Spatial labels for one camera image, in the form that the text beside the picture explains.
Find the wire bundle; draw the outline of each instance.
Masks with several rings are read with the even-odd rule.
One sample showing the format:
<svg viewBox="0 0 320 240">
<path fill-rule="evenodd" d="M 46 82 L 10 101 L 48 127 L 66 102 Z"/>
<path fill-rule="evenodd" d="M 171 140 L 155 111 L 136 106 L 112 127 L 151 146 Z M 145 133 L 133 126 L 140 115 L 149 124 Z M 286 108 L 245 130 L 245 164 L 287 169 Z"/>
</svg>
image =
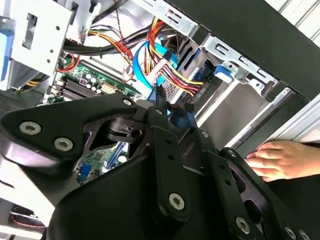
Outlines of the wire bundle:
<svg viewBox="0 0 320 240">
<path fill-rule="evenodd" d="M 105 27 L 105 28 L 107 28 L 107 30 L 94 29 L 96 27 Z M 105 35 L 104 33 L 107 31 L 112 31 L 113 33 L 115 33 L 120 38 L 120 41 L 116 41 L 112 37 Z M 133 56 L 132 52 L 129 49 L 127 49 L 127 47 L 123 43 L 124 38 L 123 38 L 120 31 L 116 30 L 115 28 L 113 28 L 111 26 L 107 26 L 107 25 L 93 26 L 92 29 L 90 29 L 88 36 L 99 36 L 100 38 L 107 40 L 111 44 L 111 46 L 113 46 L 113 48 L 119 54 L 121 54 L 121 56 L 128 62 L 128 64 L 130 66 L 133 65 L 134 56 Z"/>
<path fill-rule="evenodd" d="M 164 58 L 163 55 L 160 54 L 156 49 L 156 37 L 164 26 L 165 23 L 163 21 L 158 20 L 158 18 L 156 17 L 153 18 L 146 38 L 147 47 L 144 51 L 143 63 L 144 76 L 150 74 L 157 63 L 159 63 Z M 203 82 L 191 81 L 185 78 L 172 66 L 170 61 L 168 61 L 167 64 L 158 72 L 157 78 L 161 76 L 163 76 L 175 87 L 189 93 L 192 97 L 199 91 L 199 85 L 203 85 Z"/>
<path fill-rule="evenodd" d="M 32 80 L 28 81 L 25 84 L 25 86 L 23 86 L 20 90 L 16 90 L 14 93 L 23 94 L 23 93 L 29 92 L 30 90 L 32 90 L 32 89 L 38 87 L 39 85 L 41 85 L 42 83 L 44 83 L 48 78 L 49 78 L 49 76 L 43 75 L 40 78 L 32 79 Z"/>
<path fill-rule="evenodd" d="M 57 69 L 56 71 L 59 73 L 68 73 L 68 72 L 72 72 L 80 63 L 80 56 L 78 56 L 77 60 L 75 58 L 75 56 L 73 54 L 71 55 L 71 62 L 70 64 L 62 69 Z"/>
</svg>

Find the finger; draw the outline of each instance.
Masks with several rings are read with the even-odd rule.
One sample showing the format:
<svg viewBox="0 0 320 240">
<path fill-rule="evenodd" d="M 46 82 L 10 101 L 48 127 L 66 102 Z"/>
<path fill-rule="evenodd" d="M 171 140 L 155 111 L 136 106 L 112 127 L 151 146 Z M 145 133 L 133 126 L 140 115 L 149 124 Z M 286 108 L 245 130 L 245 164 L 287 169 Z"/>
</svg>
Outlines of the finger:
<svg viewBox="0 0 320 240">
<path fill-rule="evenodd" d="M 273 168 L 256 168 L 256 167 L 252 167 L 252 170 L 260 177 L 267 177 L 270 179 L 275 179 L 275 178 L 281 178 L 282 177 L 282 173 L 277 170 L 277 169 L 273 169 Z"/>
<path fill-rule="evenodd" d="M 256 159 L 282 159 L 284 153 L 282 150 L 258 150 L 253 155 Z"/>
<path fill-rule="evenodd" d="M 263 179 L 265 182 L 272 182 L 272 181 L 274 181 L 274 180 L 278 180 L 278 179 L 269 178 L 269 177 L 266 177 L 266 176 L 263 176 L 262 179 Z"/>
<path fill-rule="evenodd" d="M 287 141 L 270 141 L 267 142 L 260 147 L 258 147 L 258 151 L 260 150 L 281 150 L 284 149 Z"/>
<path fill-rule="evenodd" d="M 278 159 L 249 158 L 246 163 L 252 168 L 281 170 Z"/>
</svg>

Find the blue tab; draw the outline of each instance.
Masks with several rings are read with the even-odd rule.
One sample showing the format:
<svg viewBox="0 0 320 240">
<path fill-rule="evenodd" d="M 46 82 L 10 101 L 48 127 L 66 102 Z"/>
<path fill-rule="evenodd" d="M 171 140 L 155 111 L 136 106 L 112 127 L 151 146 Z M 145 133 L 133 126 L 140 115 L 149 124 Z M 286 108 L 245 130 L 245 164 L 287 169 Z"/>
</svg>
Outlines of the blue tab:
<svg viewBox="0 0 320 240">
<path fill-rule="evenodd" d="M 13 31 L 0 30 L 0 81 L 3 81 L 7 74 L 14 37 L 15 33 Z"/>
<path fill-rule="evenodd" d="M 221 65 L 216 67 L 213 74 L 227 84 L 232 82 L 232 73 Z"/>
</svg>

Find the screw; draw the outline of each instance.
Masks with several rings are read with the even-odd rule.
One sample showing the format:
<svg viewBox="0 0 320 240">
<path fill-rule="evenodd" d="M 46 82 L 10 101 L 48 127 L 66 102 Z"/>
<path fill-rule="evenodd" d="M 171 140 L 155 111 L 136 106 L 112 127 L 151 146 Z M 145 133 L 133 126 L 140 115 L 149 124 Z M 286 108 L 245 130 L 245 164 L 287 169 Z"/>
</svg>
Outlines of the screw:
<svg viewBox="0 0 320 240">
<path fill-rule="evenodd" d="M 20 124 L 19 129 L 22 133 L 36 135 L 41 132 L 41 126 L 33 121 L 25 121 Z"/>
<path fill-rule="evenodd" d="M 208 137 L 209 137 L 209 134 L 206 133 L 205 131 L 202 131 L 201 134 L 202 134 L 205 138 L 208 138 Z"/>
<path fill-rule="evenodd" d="M 292 238 L 293 240 L 297 239 L 296 234 L 294 233 L 294 231 L 290 227 L 286 226 L 284 229 L 285 229 L 286 233 L 290 236 L 290 238 Z"/>
<path fill-rule="evenodd" d="M 304 240 L 310 240 L 310 237 L 303 230 L 300 230 L 299 232 Z"/>
<path fill-rule="evenodd" d="M 60 151 L 67 152 L 71 150 L 74 147 L 73 142 L 65 137 L 59 137 L 56 140 L 54 140 L 54 146 L 56 149 Z"/>
<path fill-rule="evenodd" d="M 128 106 L 132 105 L 132 102 L 129 101 L 128 99 L 124 99 L 123 102 L 124 102 L 124 104 L 127 104 Z"/>
<path fill-rule="evenodd" d="M 159 110 L 159 109 L 156 109 L 155 111 L 156 111 L 158 114 L 160 114 L 160 115 L 163 114 L 163 112 L 162 112 L 161 110 Z"/>
<path fill-rule="evenodd" d="M 228 152 L 230 153 L 230 155 L 232 156 L 232 157 L 236 157 L 237 155 L 234 153 L 234 151 L 232 151 L 232 150 L 228 150 Z"/>
<path fill-rule="evenodd" d="M 244 232 L 245 234 L 249 234 L 250 233 L 250 227 L 247 223 L 246 220 L 244 220 L 242 217 L 238 216 L 236 219 L 235 219 L 235 222 L 236 222 L 236 225 L 238 226 L 238 228 Z"/>
<path fill-rule="evenodd" d="M 172 207 L 174 207 L 176 210 L 183 210 L 185 208 L 185 201 L 182 198 L 182 196 L 180 196 L 177 193 L 171 193 L 169 196 L 169 202 L 171 204 Z"/>
</svg>

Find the ram slot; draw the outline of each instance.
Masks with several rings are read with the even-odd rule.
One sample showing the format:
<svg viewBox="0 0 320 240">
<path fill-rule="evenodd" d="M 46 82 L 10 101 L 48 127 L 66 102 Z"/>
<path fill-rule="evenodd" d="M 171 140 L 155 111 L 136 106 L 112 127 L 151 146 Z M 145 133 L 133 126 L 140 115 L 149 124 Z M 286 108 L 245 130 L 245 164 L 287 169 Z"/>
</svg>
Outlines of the ram slot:
<svg viewBox="0 0 320 240">
<path fill-rule="evenodd" d="M 98 96 L 96 92 L 86 88 L 85 86 L 75 83 L 69 79 L 64 79 L 64 80 L 65 80 L 65 84 L 63 85 L 64 89 L 74 92 L 77 95 L 81 95 L 83 98 Z"/>
<path fill-rule="evenodd" d="M 84 98 L 84 97 L 82 97 L 80 95 L 77 95 L 74 92 L 68 91 L 66 89 L 63 89 L 60 93 L 61 93 L 61 95 L 63 97 L 66 97 L 66 98 L 71 99 L 71 100 L 79 100 L 79 99 L 83 99 Z"/>
</svg>

